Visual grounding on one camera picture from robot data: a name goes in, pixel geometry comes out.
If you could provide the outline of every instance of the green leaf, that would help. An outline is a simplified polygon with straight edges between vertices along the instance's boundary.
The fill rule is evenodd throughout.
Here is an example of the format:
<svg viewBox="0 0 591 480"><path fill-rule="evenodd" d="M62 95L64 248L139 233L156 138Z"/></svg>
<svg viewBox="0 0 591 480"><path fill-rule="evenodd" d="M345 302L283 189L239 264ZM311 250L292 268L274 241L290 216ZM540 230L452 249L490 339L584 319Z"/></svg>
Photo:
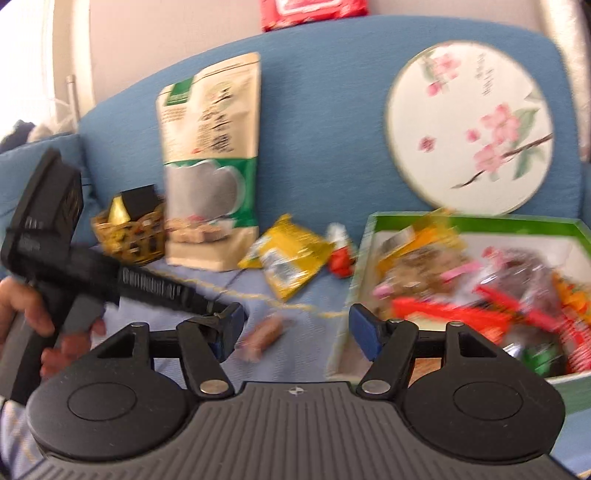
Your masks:
<svg viewBox="0 0 591 480"><path fill-rule="evenodd" d="M530 147L528 148L528 150L530 151L530 156L531 157L538 157L538 160L544 161L544 150L541 149L541 147L538 147L537 145L535 147Z"/></svg>
<svg viewBox="0 0 591 480"><path fill-rule="evenodd" d="M427 59L428 57L423 59L423 76L425 77L426 81L434 82L436 78Z"/></svg>
<svg viewBox="0 0 591 480"><path fill-rule="evenodd" d="M529 172L531 168L531 149L528 148L519 154L517 157L517 168L515 169L515 175L513 180L520 179L523 175Z"/></svg>
<svg viewBox="0 0 591 480"><path fill-rule="evenodd" d="M530 102L540 102L543 100L543 97L538 88L534 87L530 94L527 97L525 97L525 99Z"/></svg>
<svg viewBox="0 0 591 480"><path fill-rule="evenodd" d="M538 108L520 108L513 112L513 115L519 119L519 128L517 129L519 137L512 143L511 148L515 148L530 134L531 129L534 127L535 114L538 113L538 110Z"/></svg>

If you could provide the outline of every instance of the blue pillow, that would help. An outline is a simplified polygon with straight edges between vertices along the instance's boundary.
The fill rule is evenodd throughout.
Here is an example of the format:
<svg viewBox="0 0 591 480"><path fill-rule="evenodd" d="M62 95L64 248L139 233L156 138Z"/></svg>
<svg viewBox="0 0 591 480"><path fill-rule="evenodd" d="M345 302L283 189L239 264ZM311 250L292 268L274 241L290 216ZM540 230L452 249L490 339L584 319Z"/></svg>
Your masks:
<svg viewBox="0 0 591 480"><path fill-rule="evenodd" d="M74 233L73 242L96 245L96 237L90 226L90 219L97 215L100 207L93 193L92 181L85 165L84 149L78 135L60 135L40 140L0 154L0 245L4 242L6 228L21 198L29 178L48 148L61 152L62 160L82 172L84 209ZM6 271L0 265L0 278Z"/></svg>

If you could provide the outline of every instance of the sofa cushion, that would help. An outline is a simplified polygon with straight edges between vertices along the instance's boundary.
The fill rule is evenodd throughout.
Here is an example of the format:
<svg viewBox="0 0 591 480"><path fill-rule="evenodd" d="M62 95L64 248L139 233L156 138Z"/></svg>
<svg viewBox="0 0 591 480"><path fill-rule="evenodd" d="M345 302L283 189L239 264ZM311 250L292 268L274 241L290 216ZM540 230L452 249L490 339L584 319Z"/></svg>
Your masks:
<svg viewBox="0 0 591 480"><path fill-rule="evenodd" d="M487 22L376 16L266 33L181 61L102 102L80 121L98 198L163 188L155 99L165 86L230 57L258 51L262 65L256 209L262 229L285 212L316 232L344 223L355 241L368 215L428 210L399 175L384 135L388 91L416 54L446 40L476 40L522 63L546 96L554 155L537 194L516 213L575 218L582 180L569 83L554 44Z"/></svg>
<svg viewBox="0 0 591 480"><path fill-rule="evenodd" d="M4 241L6 228L10 224L22 191L48 148L59 150L64 162L82 172L84 209L73 241L86 245L96 244L95 234L90 227L90 218L99 213L99 205L94 197L92 180L85 166L82 142L78 135L60 135L22 145L0 155L0 245ZM0 278L5 274L5 270L0 265Z"/></svg>

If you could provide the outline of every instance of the yellow snack packet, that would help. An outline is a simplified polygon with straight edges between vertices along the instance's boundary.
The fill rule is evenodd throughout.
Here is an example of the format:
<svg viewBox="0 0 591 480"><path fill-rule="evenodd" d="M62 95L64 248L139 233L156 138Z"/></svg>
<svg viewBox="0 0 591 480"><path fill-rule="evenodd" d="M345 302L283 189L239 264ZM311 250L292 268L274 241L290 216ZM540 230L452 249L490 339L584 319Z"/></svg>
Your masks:
<svg viewBox="0 0 591 480"><path fill-rule="evenodd" d="M380 250L377 266L381 278L394 267L398 258L426 245L437 242L447 247L466 248L451 225L449 213L447 209L434 210L386 240Z"/></svg>
<svg viewBox="0 0 591 480"><path fill-rule="evenodd" d="M252 246L238 267L262 268L281 300L291 298L328 262L333 245L320 235L280 216Z"/></svg>

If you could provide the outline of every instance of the pink blossom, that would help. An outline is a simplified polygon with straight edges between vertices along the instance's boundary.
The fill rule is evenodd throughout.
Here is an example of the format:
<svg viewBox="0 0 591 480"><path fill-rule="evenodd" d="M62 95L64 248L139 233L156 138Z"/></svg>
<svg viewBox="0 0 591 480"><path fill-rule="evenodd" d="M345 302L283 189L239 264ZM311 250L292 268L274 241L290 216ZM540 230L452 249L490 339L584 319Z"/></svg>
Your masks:
<svg viewBox="0 0 591 480"><path fill-rule="evenodd" d="M470 130L466 131L466 140L468 140L470 143L474 143L479 138L480 132L476 128L471 128Z"/></svg>
<svg viewBox="0 0 591 480"><path fill-rule="evenodd" d="M441 92L441 83L439 82L433 82L427 87L427 95L429 95L429 97L435 96L439 92Z"/></svg>
<svg viewBox="0 0 591 480"><path fill-rule="evenodd" d="M494 113L483 116L480 121L486 128L492 128L495 145L519 139L519 119L511 113L506 103L498 105Z"/></svg>
<svg viewBox="0 0 591 480"><path fill-rule="evenodd" d="M435 139L432 137L423 137L418 144L418 149L425 152L432 152L435 148Z"/></svg>
<svg viewBox="0 0 591 480"><path fill-rule="evenodd" d="M505 162L503 157L495 150L495 146L489 144L474 155L476 160L476 169L484 170L489 173L496 172L501 165Z"/></svg>
<svg viewBox="0 0 591 480"><path fill-rule="evenodd" d="M443 76L446 75L450 80L457 77L456 69L462 63L459 59L454 58L449 53L444 53L441 57L433 59L433 73L435 75Z"/></svg>

